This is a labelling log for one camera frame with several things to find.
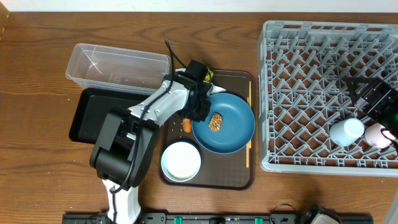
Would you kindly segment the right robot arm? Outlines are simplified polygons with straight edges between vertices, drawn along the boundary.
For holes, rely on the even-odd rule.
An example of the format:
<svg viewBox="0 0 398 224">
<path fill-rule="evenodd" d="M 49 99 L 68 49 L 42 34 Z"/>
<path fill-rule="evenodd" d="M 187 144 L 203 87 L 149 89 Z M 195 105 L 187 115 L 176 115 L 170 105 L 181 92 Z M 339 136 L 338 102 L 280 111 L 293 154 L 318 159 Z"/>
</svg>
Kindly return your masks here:
<svg viewBox="0 0 398 224">
<path fill-rule="evenodd" d="M 383 126 L 380 134 L 388 139 L 397 151 L 397 141 L 386 136 L 389 132 L 397 138 L 397 90 L 380 78 L 348 78 L 346 86 L 351 102 L 357 106 L 359 100 L 365 102 L 363 113 Z"/>
</svg>

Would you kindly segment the dark blue plate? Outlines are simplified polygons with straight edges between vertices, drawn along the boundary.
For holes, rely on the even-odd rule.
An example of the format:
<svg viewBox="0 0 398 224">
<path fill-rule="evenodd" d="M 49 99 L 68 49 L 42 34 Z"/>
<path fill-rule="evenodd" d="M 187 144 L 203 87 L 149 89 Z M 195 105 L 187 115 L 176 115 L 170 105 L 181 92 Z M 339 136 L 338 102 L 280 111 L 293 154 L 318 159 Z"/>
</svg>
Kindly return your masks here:
<svg viewBox="0 0 398 224">
<path fill-rule="evenodd" d="M 206 120 L 192 123 L 197 142 L 217 154 L 231 154 L 245 148 L 256 128 L 251 107 L 242 98 L 230 93 L 217 93 L 209 96 L 208 100 L 211 107 Z M 209 120 L 214 113 L 223 117 L 218 132 L 209 129 Z"/>
</svg>

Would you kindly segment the pink cup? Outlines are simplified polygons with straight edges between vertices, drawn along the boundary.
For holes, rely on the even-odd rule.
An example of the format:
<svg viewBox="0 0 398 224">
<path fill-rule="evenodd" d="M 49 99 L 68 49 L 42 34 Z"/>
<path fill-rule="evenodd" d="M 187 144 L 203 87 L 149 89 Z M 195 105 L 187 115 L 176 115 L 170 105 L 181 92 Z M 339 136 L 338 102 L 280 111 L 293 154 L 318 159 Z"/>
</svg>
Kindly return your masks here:
<svg viewBox="0 0 398 224">
<path fill-rule="evenodd" d="M 365 130 L 364 137 L 370 146 L 383 149 L 391 145 L 391 141 L 382 135 L 382 128 L 384 128 L 383 125 L 375 123 Z"/>
</svg>

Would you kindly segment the light blue cup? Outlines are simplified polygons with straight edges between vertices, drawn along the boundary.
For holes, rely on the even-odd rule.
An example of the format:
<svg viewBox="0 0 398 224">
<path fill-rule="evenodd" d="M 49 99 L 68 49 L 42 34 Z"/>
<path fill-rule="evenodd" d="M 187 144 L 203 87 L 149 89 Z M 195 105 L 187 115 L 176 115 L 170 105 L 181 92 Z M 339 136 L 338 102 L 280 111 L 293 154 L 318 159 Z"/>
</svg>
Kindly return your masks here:
<svg viewBox="0 0 398 224">
<path fill-rule="evenodd" d="M 340 121 L 330 128 L 330 138 L 339 146 L 349 146 L 360 138 L 363 133 L 364 124 L 356 118 Z"/>
</svg>

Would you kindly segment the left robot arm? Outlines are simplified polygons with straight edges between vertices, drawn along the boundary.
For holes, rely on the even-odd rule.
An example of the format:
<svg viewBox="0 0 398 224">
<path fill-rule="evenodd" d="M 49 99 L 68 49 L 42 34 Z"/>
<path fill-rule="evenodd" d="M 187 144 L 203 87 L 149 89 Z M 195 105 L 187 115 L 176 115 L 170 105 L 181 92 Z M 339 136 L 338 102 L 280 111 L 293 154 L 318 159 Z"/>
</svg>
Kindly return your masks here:
<svg viewBox="0 0 398 224">
<path fill-rule="evenodd" d="M 210 82 L 165 79 L 160 88 L 136 106 L 111 110 L 99 132 L 90 166 L 108 194 L 110 223 L 135 223 L 141 213 L 138 186 L 145 177 L 160 127 L 175 113 L 203 121 L 213 92 Z"/>
</svg>

